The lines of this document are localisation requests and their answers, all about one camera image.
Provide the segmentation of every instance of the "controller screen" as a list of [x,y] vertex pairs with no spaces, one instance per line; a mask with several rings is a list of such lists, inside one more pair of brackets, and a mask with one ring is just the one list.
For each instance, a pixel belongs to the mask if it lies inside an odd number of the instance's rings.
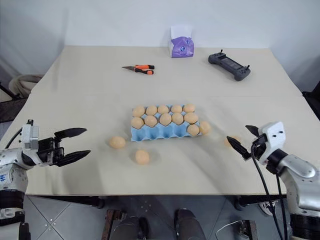
[[225,62],[226,64],[228,64],[230,67],[232,67],[234,69],[240,69],[243,67],[228,57],[222,58],[221,61]]

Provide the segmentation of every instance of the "egg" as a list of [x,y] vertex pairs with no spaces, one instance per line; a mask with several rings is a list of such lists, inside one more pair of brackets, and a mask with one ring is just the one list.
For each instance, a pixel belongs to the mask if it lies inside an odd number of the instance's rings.
[[145,165],[150,162],[149,153],[145,150],[138,150],[135,153],[135,160],[139,165]]
[[161,115],[159,122],[163,125],[163,126],[167,126],[169,123],[171,123],[171,115],[169,113],[164,113]]
[[184,120],[190,124],[194,124],[196,121],[198,121],[198,116],[194,112],[188,112],[186,115],[184,115]]
[[131,126],[134,127],[135,129],[140,129],[144,125],[144,120],[140,117],[134,117],[131,120]]
[[158,113],[167,114],[169,113],[169,108],[166,105],[161,105],[158,107]]
[[172,114],[172,122],[180,125],[184,122],[184,116],[182,116],[181,113],[175,112],[174,114]]
[[[230,136],[230,137],[232,137],[232,138],[238,140],[239,142],[241,142],[241,138],[239,136]],[[224,145],[226,147],[230,147],[231,148],[231,144],[230,144],[230,142],[228,141],[228,139],[226,137],[224,138],[223,142],[224,142]]]
[[196,135],[198,135],[198,133],[199,133],[199,127],[197,126],[197,125],[195,125],[195,124],[192,124],[192,125],[189,125],[188,126],[188,128],[187,128],[187,130],[186,130],[188,133],[190,133],[191,134],[191,136],[196,136]]
[[126,145],[126,140],[121,136],[113,136],[109,141],[109,145],[114,149],[122,149]]
[[154,116],[146,116],[144,119],[144,123],[147,126],[153,128],[158,123],[158,121]]
[[148,107],[146,108],[145,113],[146,113],[147,115],[153,116],[153,115],[155,115],[155,114],[157,113],[157,111],[158,111],[158,109],[157,109],[156,106],[148,106]]
[[186,104],[183,107],[183,111],[186,113],[193,113],[196,110],[196,106],[194,104]]
[[145,107],[144,106],[137,106],[135,109],[132,110],[132,116],[140,118],[143,114],[145,114]]
[[173,113],[181,113],[182,112],[182,106],[180,105],[174,105],[171,107],[171,112]]
[[208,134],[211,131],[211,126],[207,121],[200,122],[200,132],[205,135]]

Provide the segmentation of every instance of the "orange pliers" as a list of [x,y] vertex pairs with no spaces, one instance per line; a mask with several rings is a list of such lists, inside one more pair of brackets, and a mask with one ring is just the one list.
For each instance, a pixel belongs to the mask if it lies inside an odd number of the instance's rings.
[[150,70],[150,69],[155,69],[155,66],[153,66],[153,65],[135,65],[135,66],[123,66],[123,68],[134,71],[136,73],[152,75],[152,74],[154,74],[154,71]]

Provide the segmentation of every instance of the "gray game controller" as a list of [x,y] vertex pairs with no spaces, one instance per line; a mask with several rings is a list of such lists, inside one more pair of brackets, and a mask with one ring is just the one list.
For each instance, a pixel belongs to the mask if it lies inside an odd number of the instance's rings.
[[208,58],[208,61],[211,64],[220,65],[225,70],[232,73],[236,81],[243,80],[251,72],[249,69],[250,65],[242,66],[241,64],[227,57],[226,54],[222,53],[222,50],[221,52],[211,54]]

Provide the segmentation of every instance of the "blue egg carton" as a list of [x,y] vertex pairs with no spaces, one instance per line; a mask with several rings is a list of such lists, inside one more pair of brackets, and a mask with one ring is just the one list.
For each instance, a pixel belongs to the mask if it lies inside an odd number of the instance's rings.
[[[166,105],[169,110],[171,110],[172,105]],[[144,120],[147,115],[144,114],[141,118]],[[133,142],[141,142],[143,140],[155,140],[155,139],[170,139],[170,138],[183,138],[186,136],[191,136],[190,133],[187,132],[187,128],[189,127],[190,123],[184,121],[180,125],[171,122],[169,125],[164,126],[159,122],[161,114],[156,113],[154,117],[157,119],[158,123],[154,127],[149,127],[144,124],[140,129],[136,129],[131,127],[131,141]],[[200,126],[199,121],[194,123],[198,127]]]

